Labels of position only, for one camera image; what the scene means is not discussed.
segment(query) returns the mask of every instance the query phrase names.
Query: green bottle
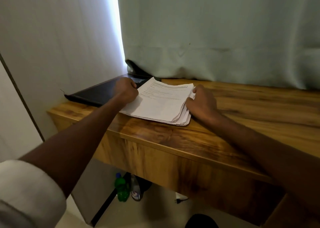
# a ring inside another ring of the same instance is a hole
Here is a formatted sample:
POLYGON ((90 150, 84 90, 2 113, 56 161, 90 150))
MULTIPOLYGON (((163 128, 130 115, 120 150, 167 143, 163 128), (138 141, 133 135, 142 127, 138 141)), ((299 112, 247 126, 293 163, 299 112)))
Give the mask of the green bottle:
POLYGON ((121 177, 120 173, 116 174, 115 188, 118 193, 118 200, 120 202, 126 202, 130 196, 129 183, 126 183, 125 179, 121 177))

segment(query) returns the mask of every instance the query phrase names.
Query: forearm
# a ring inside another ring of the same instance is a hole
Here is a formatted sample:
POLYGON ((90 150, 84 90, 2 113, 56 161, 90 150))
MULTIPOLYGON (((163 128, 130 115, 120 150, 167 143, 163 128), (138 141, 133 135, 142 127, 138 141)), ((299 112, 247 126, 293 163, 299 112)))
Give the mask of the forearm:
POLYGON ((320 159, 285 145, 216 112, 206 125, 252 156, 289 193, 320 217, 320 159))
POLYGON ((59 132, 20 160, 45 171, 69 196, 108 126, 125 106, 116 96, 77 124, 59 132))

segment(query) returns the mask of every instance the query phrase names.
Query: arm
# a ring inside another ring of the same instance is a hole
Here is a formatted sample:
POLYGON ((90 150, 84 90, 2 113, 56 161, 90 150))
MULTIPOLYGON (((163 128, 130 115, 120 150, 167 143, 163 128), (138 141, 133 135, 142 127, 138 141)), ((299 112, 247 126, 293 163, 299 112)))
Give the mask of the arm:
POLYGON ((190 112, 214 133, 253 157, 288 193, 320 218, 320 159, 271 139, 220 114, 202 85, 188 98, 190 112))
POLYGON ((123 77, 114 97, 77 124, 54 135, 20 160, 46 172, 69 196, 116 114, 138 96, 136 84, 123 77))

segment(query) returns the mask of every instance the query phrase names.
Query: left hand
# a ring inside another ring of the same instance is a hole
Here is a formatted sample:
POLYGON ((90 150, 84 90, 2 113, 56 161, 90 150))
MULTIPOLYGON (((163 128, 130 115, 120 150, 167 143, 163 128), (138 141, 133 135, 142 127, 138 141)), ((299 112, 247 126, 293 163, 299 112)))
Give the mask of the left hand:
POLYGON ((113 92, 114 96, 119 97, 125 105, 134 101, 139 94, 137 85, 129 77, 121 77, 116 82, 113 92))

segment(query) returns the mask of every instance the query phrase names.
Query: hand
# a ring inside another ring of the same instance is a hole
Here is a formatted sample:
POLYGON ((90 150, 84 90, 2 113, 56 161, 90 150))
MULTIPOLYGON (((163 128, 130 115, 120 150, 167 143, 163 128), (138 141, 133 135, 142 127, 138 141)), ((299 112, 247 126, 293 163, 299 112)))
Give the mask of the hand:
POLYGON ((214 118, 217 114, 217 101, 209 89, 198 85, 193 89, 195 99, 187 98, 186 107, 191 114, 203 122, 214 118))
POLYGON ((136 99, 139 92, 136 89, 137 85, 129 77, 121 77, 113 88, 114 96, 118 97, 121 102, 126 105, 136 99))

